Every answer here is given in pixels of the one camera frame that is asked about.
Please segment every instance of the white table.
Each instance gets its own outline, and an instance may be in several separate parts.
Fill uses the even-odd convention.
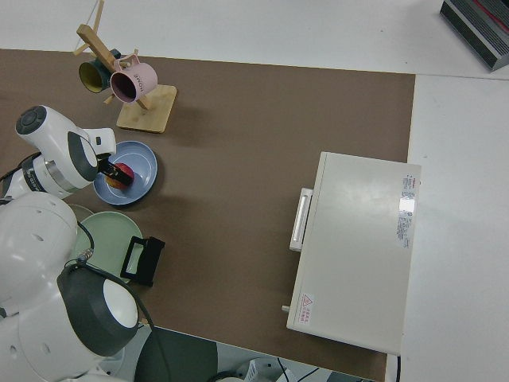
[[[94,4],[0,0],[0,48],[73,50]],[[506,380],[509,67],[490,73],[440,6],[107,0],[99,35],[147,56],[417,73],[408,159],[422,165],[422,187],[402,381]]]

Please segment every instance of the pink mug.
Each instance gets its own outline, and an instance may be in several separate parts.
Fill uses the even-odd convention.
[[[130,66],[123,68],[121,61],[130,60]],[[153,68],[140,62],[138,56],[131,54],[113,63],[115,73],[111,75],[111,90],[118,99],[133,103],[157,87],[157,74]]]

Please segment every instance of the warning label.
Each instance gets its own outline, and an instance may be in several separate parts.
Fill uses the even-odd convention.
[[[398,243],[403,248],[409,248],[411,244],[411,226],[415,210],[416,193],[415,176],[409,174],[403,178],[401,198],[399,199],[399,218],[396,236]]]
[[[309,321],[311,320],[311,313],[313,312],[313,303],[315,301],[315,296],[308,293],[303,293],[301,295],[301,304],[299,309],[299,324],[309,325]]]

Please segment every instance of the wooden base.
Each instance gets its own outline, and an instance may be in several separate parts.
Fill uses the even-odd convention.
[[[168,123],[169,113],[177,97],[177,88],[169,85],[158,85],[146,95],[150,109],[144,110],[137,103],[125,103],[117,119],[117,126],[122,129],[162,133]]]

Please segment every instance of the red warning triangle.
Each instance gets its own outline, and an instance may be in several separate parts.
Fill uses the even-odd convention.
[[[304,298],[302,299],[302,306],[306,306],[309,304],[313,304],[313,300],[309,298],[307,294],[304,294]]]

